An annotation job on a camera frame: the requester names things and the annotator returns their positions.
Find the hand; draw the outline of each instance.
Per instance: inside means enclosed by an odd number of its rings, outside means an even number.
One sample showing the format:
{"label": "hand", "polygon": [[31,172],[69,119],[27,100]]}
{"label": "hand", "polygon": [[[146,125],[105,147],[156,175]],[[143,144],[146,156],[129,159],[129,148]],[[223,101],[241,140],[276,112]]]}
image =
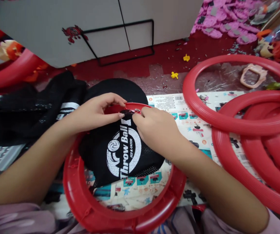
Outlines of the hand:
{"label": "hand", "polygon": [[102,94],[91,98],[60,121],[64,121],[64,124],[67,123],[68,129],[72,134],[90,131],[123,118],[125,115],[122,113],[104,114],[104,110],[109,105],[118,104],[125,107],[126,102],[117,94]]}
{"label": "hand", "polygon": [[141,115],[133,114],[132,119],[144,143],[166,158],[174,155],[175,149],[185,141],[173,116],[166,111],[143,107]]}

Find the black mesh fabric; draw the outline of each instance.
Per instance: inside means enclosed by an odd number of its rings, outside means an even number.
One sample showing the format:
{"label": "black mesh fabric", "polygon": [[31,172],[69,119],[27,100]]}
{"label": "black mesh fabric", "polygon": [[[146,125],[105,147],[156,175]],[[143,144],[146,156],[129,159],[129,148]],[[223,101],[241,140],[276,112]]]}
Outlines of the black mesh fabric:
{"label": "black mesh fabric", "polygon": [[52,124],[81,105],[86,83],[70,71],[55,76],[38,92],[27,84],[0,98],[0,146],[37,140]]}
{"label": "black mesh fabric", "polygon": [[133,112],[122,113],[122,120],[92,130],[79,146],[85,166],[94,173],[95,188],[128,176],[147,176],[165,160],[141,140],[132,121]]}

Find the pink sleeve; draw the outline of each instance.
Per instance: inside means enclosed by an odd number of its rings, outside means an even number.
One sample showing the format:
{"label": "pink sleeve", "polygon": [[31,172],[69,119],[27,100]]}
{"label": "pink sleeve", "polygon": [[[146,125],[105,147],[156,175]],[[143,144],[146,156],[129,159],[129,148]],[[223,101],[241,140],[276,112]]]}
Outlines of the pink sleeve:
{"label": "pink sleeve", "polygon": [[[270,211],[267,228],[260,234],[280,234],[280,220]],[[204,234],[241,234],[218,218],[211,209],[206,209],[202,215]]]}
{"label": "pink sleeve", "polygon": [[55,218],[32,203],[0,205],[1,233],[53,233]]}

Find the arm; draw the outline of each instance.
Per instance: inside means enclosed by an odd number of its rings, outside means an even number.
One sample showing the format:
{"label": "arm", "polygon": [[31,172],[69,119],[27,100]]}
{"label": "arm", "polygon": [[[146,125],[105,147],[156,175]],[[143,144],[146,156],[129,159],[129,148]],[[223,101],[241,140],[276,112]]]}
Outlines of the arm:
{"label": "arm", "polygon": [[267,227],[266,207],[240,182],[191,144],[169,113],[143,108],[133,115],[142,140],[172,161],[206,197],[214,213],[243,233],[259,233]]}
{"label": "arm", "polygon": [[108,93],[81,105],[52,125],[39,140],[0,175],[0,205],[31,202],[43,198],[79,132],[118,121],[124,114],[104,115],[110,104],[125,106],[120,96]]}

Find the cabinet door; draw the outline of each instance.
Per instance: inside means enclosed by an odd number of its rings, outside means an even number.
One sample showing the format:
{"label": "cabinet door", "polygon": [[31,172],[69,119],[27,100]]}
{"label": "cabinet door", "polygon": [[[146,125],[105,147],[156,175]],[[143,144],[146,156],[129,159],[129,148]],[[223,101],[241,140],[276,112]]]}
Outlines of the cabinet door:
{"label": "cabinet door", "polygon": [[[190,35],[203,0],[120,0],[125,23],[154,20],[154,44]],[[151,23],[126,27],[130,49],[152,44]]]}
{"label": "cabinet door", "polygon": [[[57,68],[94,58],[83,38],[74,36],[76,25],[85,31],[119,24],[117,0],[0,1],[0,29]],[[123,27],[87,37],[98,57],[129,50]]]}

